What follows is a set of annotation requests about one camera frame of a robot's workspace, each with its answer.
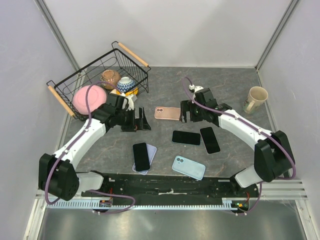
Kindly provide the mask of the pink phone case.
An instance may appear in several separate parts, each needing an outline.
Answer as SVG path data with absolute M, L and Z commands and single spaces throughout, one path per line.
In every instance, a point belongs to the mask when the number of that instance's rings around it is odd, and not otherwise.
M 154 117 L 158 120 L 179 121 L 181 110 L 179 107 L 157 106 L 154 111 Z

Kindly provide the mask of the teal edged phone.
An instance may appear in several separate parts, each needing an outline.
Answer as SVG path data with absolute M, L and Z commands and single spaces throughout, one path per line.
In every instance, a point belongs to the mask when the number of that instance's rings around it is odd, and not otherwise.
M 172 142 L 176 144 L 199 146 L 201 144 L 201 135 L 194 132 L 174 130 L 172 133 Z

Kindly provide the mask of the pink edged black phone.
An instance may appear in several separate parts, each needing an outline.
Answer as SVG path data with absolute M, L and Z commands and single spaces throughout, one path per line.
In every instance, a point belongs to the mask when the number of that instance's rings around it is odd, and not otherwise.
M 208 154 L 215 154 L 221 151 L 212 127 L 201 128 L 200 134 Z

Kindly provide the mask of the light blue phone case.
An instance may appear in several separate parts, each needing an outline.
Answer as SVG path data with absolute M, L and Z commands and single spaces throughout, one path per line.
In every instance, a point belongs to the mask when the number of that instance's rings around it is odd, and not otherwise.
M 206 166 L 178 155 L 173 161 L 172 169 L 200 181 L 204 177 Z

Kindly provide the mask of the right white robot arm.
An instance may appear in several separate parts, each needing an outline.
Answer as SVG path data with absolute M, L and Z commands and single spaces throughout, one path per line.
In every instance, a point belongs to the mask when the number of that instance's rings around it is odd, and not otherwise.
M 285 179 L 285 173 L 292 170 L 289 179 L 296 176 L 295 160 L 287 135 L 283 131 L 272 132 L 261 128 L 239 115 L 229 105 L 218 104 L 209 88 L 190 84 L 186 89 L 189 99 L 181 101 L 180 120 L 207 121 L 227 130 L 245 142 L 254 152 L 253 165 L 231 177 L 229 191 L 235 197 L 242 196 L 247 187 Z

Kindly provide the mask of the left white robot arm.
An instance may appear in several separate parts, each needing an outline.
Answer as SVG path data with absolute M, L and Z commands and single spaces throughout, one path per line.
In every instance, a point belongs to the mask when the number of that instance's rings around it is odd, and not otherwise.
M 77 173 L 80 160 L 111 128 L 120 126 L 123 132 L 150 130 L 145 110 L 139 108 L 139 117 L 135 115 L 134 102 L 115 94 L 107 97 L 106 103 L 92 110 L 83 127 L 62 148 L 53 154 L 43 154 L 39 160 L 38 187 L 49 195 L 65 201 L 71 200 L 77 193 L 92 190 L 99 197 L 106 196 L 110 185 L 97 172 Z

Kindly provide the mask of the lavender phone case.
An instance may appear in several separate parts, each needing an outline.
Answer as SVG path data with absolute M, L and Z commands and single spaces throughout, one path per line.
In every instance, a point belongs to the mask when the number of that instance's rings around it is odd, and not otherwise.
M 149 164 L 150 164 L 150 169 L 149 169 L 149 170 L 151 170 L 151 165 L 152 165 L 153 159 L 154 159 L 154 157 L 155 157 L 155 155 L 156 155 L 157 148 L 156 148 L 155 146 L 150 145 L 150 144 L 147 144 L 147 143 L 146 143 L 146 148 L 147 148 L 148 160 L 149 160 Z M 135 165 L 135 163 L 134 163 L 133 166 L 132 166 L 132 170 L 133 170 L 134 172 L 137 172 L 137 171 L 136 171 L 136 165 Z M 149 170 L 140 171 L 140 172 L 138 172 L 138 173 L 141 174 L 141 175 L 147 175 L 147 173 L 148 173 Z

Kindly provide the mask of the blue edged black phone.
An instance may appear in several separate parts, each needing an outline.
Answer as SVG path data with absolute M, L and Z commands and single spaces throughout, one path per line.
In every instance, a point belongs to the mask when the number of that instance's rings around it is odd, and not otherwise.
M 133 155 L 135 170 L 137 172 L 148 171 L 150 169 L 148 149 L 145 142 L 133 145 Z

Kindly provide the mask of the blue patterned bowl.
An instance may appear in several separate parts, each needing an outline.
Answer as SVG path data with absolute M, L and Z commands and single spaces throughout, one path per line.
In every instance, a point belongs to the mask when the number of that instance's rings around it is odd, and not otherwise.
M 119 92 L 127 93 L 128 91 L 134 89 L 135 85 L 135 82 L 131 78 L 124 76 L 117 82 L 116 87 Z

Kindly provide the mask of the pink plate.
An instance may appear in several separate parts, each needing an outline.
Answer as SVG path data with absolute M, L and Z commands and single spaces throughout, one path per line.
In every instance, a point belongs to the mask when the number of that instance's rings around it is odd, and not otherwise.
M 88 109 L 86 104 L 89 106 L 90 112 L 96 110 L 100 105 L 105 104 L 107 101 L 107 93 L 100 86 L 93 85 L 88 92 L 86 98 L 87 90 L 89 86 L 84 86 L 80 88 L 74 95 L 72 103 L 75 109 L 82 115 L 88 115 Z

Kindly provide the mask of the brown ceramic bowl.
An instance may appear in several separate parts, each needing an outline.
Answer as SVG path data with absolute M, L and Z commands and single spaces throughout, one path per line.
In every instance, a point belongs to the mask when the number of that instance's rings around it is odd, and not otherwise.
M 120 79 L 121 75 L 112 69 L 105 70 L 100 76 L 100 80 L 103 82 L 101 85 L 107 90 L 113 90 Z

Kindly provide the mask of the cream mug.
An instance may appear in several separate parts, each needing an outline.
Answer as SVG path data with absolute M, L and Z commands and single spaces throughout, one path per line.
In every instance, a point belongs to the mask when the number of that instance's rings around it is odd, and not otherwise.
M 246 100 L 244 101 L 242 109 L 250 114 L 268 99 L 268 92 L 260 86 L 254 86 L 249 90 Z

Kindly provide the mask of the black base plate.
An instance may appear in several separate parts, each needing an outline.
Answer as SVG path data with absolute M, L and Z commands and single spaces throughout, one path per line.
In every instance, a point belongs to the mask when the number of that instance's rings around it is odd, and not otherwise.
M 227 177 L 104 174 L 99 192 L 135 198 L 136 206 L 218 205 L 223 198 L 256 198 L 253 184 L 241 189 Z

